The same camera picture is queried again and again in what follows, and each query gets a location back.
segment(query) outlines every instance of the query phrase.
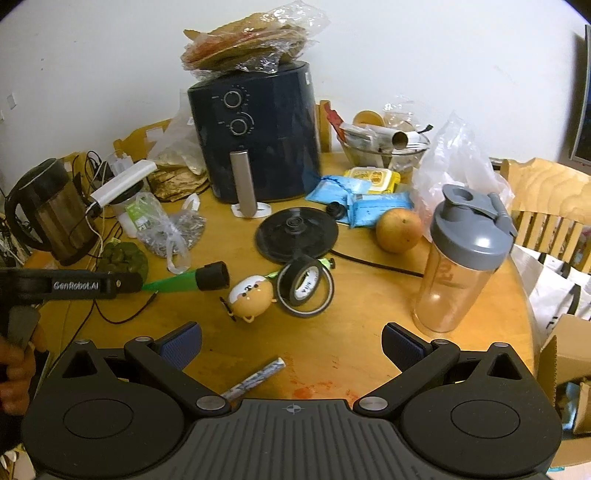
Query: blue wet wipes package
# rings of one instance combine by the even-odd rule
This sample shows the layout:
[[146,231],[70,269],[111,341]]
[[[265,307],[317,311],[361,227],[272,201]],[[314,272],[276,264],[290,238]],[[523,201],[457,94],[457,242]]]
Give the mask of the blue wet wipes package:
[[349,226],[374,227],[378,219],[393,208],[413,209],[409,192],[385,193],[382,195],[347,195]]
[[327,175],[320,179],[320,183],[308,194],[306,200],[324,203],[325,205],[330,202],[347,205],[347,195],[367,193],[371,186],[372,183],[368,180]]

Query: cardboard box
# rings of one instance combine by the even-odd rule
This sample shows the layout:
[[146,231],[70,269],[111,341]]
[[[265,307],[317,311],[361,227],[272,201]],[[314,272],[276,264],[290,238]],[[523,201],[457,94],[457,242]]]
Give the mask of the cardboard box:
[[[562,315],[540,353],[538,382],[553,405],[556,387],[568,381],[591,378],[591,322],[573,315]],[[579,424],[591,422],[588,389],[579,401]],[[552,467],[591,462],[591,435],[563,440]]]

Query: ribbed gray surface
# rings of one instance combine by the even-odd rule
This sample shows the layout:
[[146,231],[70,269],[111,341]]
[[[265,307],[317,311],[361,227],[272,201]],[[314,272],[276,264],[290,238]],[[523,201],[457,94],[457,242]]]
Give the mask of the ribbed gray surface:
[[[294,407],[301,408],[294,412]],[[44,475],[41,480],[50,480]],[[402,443],[391,423],[344,400],[244,400],[200,420],[184,445],[138,480],[443,480]]]

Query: gray lid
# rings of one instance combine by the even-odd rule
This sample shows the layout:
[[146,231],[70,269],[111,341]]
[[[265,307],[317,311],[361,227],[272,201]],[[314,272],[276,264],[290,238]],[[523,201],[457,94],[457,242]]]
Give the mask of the gray lid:
[[447,258],[472,270],[495,270],[511,250],[517,230],[496,193],[484,195],[444,185],[431,236]]

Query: shaker bottle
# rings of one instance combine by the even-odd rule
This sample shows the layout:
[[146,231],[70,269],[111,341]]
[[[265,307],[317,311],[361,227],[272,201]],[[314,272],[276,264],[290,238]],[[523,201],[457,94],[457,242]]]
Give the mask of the shaker bottle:
[[517,235],[496,193],[444,185],[443,197],[433,213],[433,243],[413,307],[416,325],[439,333],[458,326]]

